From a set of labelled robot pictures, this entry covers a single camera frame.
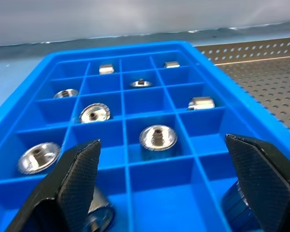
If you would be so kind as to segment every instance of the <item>tray compartment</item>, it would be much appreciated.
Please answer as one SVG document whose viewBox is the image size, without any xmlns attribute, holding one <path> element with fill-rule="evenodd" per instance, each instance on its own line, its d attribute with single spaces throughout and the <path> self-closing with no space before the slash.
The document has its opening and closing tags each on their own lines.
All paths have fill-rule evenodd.
<svg viewBox="0 0 290 232">
<path fill-rule="evenodd" d="M 124 93 L 127 116 L 165 114 L 173 111 L 163 88 L 147 88 Z"/>
<path fill-rule="evenodd" d="M 177 61 L 180 66 L 189 65 L 189 61 L 179 51 L 163 52 L 153 54 L 152 59 L 155 63 L 156 68 L 163 69 L 165 62 Z"/>
<path fill-rule="evenodd" d="M 214 100 L 215 107 L 224 106 L 223 101 L 204 84 L 192 84 L 184 86 L 168 87 L 168 92 L 178 111 L 188 110 L 188 104 L 193 97 L 211 97 Z"/>
<path fill-rule="evenodd" d="M 131 166 L 130 179 L 134 231 L 224 231 L 194 159 Z"/>
<path fill-rule="evenodd" d="M 151 82 L 153 85 L 148 88 L 161 86 L 161 81 L 154 70 L 140 71 L 140 72 L 128 72 L 123 74 L 123 88 L 124 90 L 133 90 L 130 88 L 130 83 L 144 79 L 145 81 Z"/>
<path fill-rule="evenodd" d="M 39 91 L 37 99 L 52 99 L 54 95 L 65 89 L 76 89 L 80 91 L 83 78 L 69 78 L 69 79 L 60 79 L 52 80 L 47 82 L 42 89 Z"/>
<path fill-rule="evenodd" d="M 177 133 L 176 156 L 189 156 L 192 151 L 175 115 L 148 116 L 143 118 L 128 119 L 126 121 L 129 162 L 142 162 L 142 146 L 140 133 L 147 127 L 162 124 L 169 126 Z"/>
<path fill-rule="evenodd" d="M 21 116 L 17 128 L 31 130 L 67 126 L 76 98 L 51 99 L 33 102 Z"/>
<path fill-rule="evenodd" d="M 159 74 L 166 86 L 202 83 L 202 78 L 191 67 L 160 69 Z"/>
<path fill-rule="evenodd" d="M 81 94 L 120 91 L 120 75 L 104 74 L 87 77 Z"/>
<path fill-rule="evenodd" d="M 111 111 L 111 118 L 109 120 L 122 118 L 122 103 L 120 93 L 94 94 L 82 96 L 79 98 L 79 101 L 76 104 L 76 109 L 73 114 L 72 118 L 73 122 L 79 123 L 79 117 L 81 112 L 87 106 L 94 103 L 103 103 L 108 106 L 108 108 Z"/>
<path fill-rule="evenodd" d="M 96 186 L 113 204 L 116 216 L 110 232 L 129 231 L 129 203 L 124 168 L 98 170 Z"/>
<path fill-rule="evenodd" d="M 94 122 L 72 126 L 64 150 L 94 139 L 100 139 L 102 143 L 99 168 L 124 164 L 125 149 L 121 121 Z"/>
<path fill-rule="evenodd" d="M 58 146 L 62 146 L 65 133 L 66 128 L 57 128 L 11 134 L 0 147 L 0 180 L 49 173 L 55 164 L 36 174 L 22 174 L 18 171 L 18 159 L 29 148 L 40 143 L 53 142 L 58 144 Z"/>
<path fill-rule="evenodd" d="M 114 72 L 115 73 L 120 72 L 120 69 L 121 69 L 120 59 L 117 57 L 108 57 L 108 58 L 103 58 L 103 59 L 94 59 L 90 61 L 90 66 L 89 66 L 87 75 L 99 75 L 100 66 L 105 65 L 105 64 L 112 64 L 114 68 Z"/>
<path fill-rule="evenodd" d="M 121 58 L 121 68 L 123 72 L 153 69 L 154 66 L 148 55 L 126 56 Z"/>
<path fill-rule="evenodd" d="M 89 63 L 87 61 L 60 62 L 50 73 L 50 79 L 83 77 Z"/>
<path fill-rule="evenodd" d="M 5 231 L 26 198 L 42 178 L 0 184 L 0 232 Z"/>
</svg>

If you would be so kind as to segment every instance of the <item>shiny metal cylinder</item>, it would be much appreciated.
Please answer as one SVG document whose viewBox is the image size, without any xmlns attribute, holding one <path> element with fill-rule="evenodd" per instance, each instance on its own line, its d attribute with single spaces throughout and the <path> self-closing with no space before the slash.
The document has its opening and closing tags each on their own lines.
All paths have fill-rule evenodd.
<svg viewBox="0 0 290 232">
<path fill-rule="evenodd" d="M 140 134 L 143 160 L 156 160 L 176 155 L 177 134 L 164 125 L 153 125 Z"/>
<path fill-rule="evenodd" d="M 78 95 L 78 91 L 76 89 L 70 88 L 70 89 L 65 89 L 56 93 L 54 95 L 54 98 L 67 98 L 67 97 L 73 97 L 76 95 Z"/>
<path fill-rule="evenodd" d="M 215 103 L 210 97 L 192 98 L 188 104 L 188 110 L 204 110 L 215 108 Z"/>
<path fill-rule="evenodd" d="M 105 232 L 115 218 L 115 209 L 103 193 L 95 187 L 90 204 L 84 232 Z"/>
<path fill-rule="evenodd" d="M 257 218 L 250 209 L 238 181 L 223 196 L 222 208 L 234 232 L 260 229 Z"/>
<path fill-rule="evenodd" d="M 55 143 L 42 143 L 28 149 L 18 160 L 18 169 L 24 174 L 41 172 L 51 166 L 60 155 Z"/>
</svg>

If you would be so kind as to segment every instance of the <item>metal nut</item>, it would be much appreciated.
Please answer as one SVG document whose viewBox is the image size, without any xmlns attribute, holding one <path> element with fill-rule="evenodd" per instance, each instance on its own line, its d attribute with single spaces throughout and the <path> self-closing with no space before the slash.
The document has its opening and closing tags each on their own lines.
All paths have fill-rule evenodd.
<svg viewBox="0 0 290 232">
<path fill-rule="evenodd" d="M 153 125 L 140 134 L 142 156 L 144 160 L 169 158 L 176 155 L 175 131 L 164 125 Z"/>
<path fill-rule="evenodd" d="M 80 114 L 81 123 L 102 122 L 111 117 L 110 109 L 103 103 L 94 103 L 87 106 Z"/>
<path fill-rule="evenodd" d="M 66 97 L 73 97 L 78 95 L 78 91 L 76 89 L 65 89 L 62 90 L 54 95 L 54 98 L 66 98 Z"/>
<path fill-rule="evenodd" d="M 84 231 L 104 232 L 114 221 L 115 209 L 97 187 L 95 187 L 92 199 Z"/>
<path fill-rule="evenodd" d="M 99 67 L 100 74 L 111 74 L 114 72 L 114 68 L 112 64 L 104 64 Z"/>
<path fill-rule="evenodd" d="M 188 110 L 203 110 L 215 108 L 215 103 L 210 97 L 192 98 L 188 104 Z"/>
<path fill-rule="evenodd" d="M 170 68 L 178 68 L 180 65 L 177 61 L 170 61 L 170 62 L 165 62 L 164 63 L 164 67 L 167 69 Z"/>
<path fill-rule="evenodd" d="M 18 169 L 24 174 L 34 174 L 51 166 L 60 155 L 55 143 L 42 143 L 28 149 L 18 160 Z"/>
<path fill-rule="evenodd" d="M 134 81 L 130 83 L 131 88 L 145 88 L 145 87 L 150 87 L 153 84 L 149 81 L 145 81 L 144 79 L 139 79 L 138 81 Z"/>
</svg>

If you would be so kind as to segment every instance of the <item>metal part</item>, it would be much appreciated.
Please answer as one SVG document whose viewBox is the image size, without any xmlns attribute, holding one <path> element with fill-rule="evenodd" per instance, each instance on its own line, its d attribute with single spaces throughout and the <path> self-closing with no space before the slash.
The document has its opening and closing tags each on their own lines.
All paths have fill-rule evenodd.
<svg viewBox="0 0 290 232">
<path fill-rule="evenodd" d="M 95 187 L 89 207 L 84 232 L 104 232 L 110 228 L 115 218 L 115 209 L 103 193 Z"/>
<path fill-rule="evenodd" d="M 104 64 L 104 65 L 100 65 L 99 67 L 100 74 L 111 74 L 113 72 L 114 72 L 114 68 L 112 64 Z"/>
<path fill-rule="evenodd" d="M 176 155 L 176 132 L 164 125 L 153 125 L 140 134 L 144 160 L 169 158 Z"/>
<path fill-rule="evenodd" d="M 260 229 L 257 218 L 250 209 L 239 182 L 235 182 L 222 198 L 222 208 L 233 231 Z"/>
<path fill-rule="evenodd" d="M 188 104 L 188 110 L 212 109 L 214 107 L 215 103 L 210 97 L 192 98 Z"/>
<path fill-rule="evenodd" d="M 78 95 L 78 91 L 76 89 L 65 89 L 62 90 L 54 95 L 54 98 L 66 98 L 66 97 L 73 97 Z"/>
<path fill-rule="evenodd" d="M 138 81 L 134 81 L 130 83 L 131 88 L 144 88 L 144 87 L 150 87 L 153 84 L 149 81 L 145 81 L 144 79 L 139 79 Z"/>
<path fill-rule="evenodd" d="M 167 69 L 170 68 L 178 68 L 180 65 L 177 61 L 170 61 L 170 62 L 165 62 L 164 63 L 164 67 Z"/>
<path fill-rule="evenodd" d="M 51 166 L 60 155 L 55 143 L 42 143 L 27 150 L 18 160 L 18 169 L 24 174 L 34 174 Z"/>
<path fill-rule="evenodd" d="M 110 109 L 103 103 L 94 103 L 87 106 L 80 114 L 81 123 L 102 122 L 111 117 Z"/>
</svg>

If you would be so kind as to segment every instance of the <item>flanged nut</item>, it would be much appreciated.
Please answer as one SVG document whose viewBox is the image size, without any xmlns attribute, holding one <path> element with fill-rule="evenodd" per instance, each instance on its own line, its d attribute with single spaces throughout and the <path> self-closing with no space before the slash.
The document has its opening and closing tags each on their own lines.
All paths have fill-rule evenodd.
<svg viewBox="0 0 290 232">
<path fill-rule="evenodd" d="M 111 117 L 110 109 L 103 103 L 94 103 L 87 106 L 80 114 L 80 123 L 102 122 Z"/>
</svg>

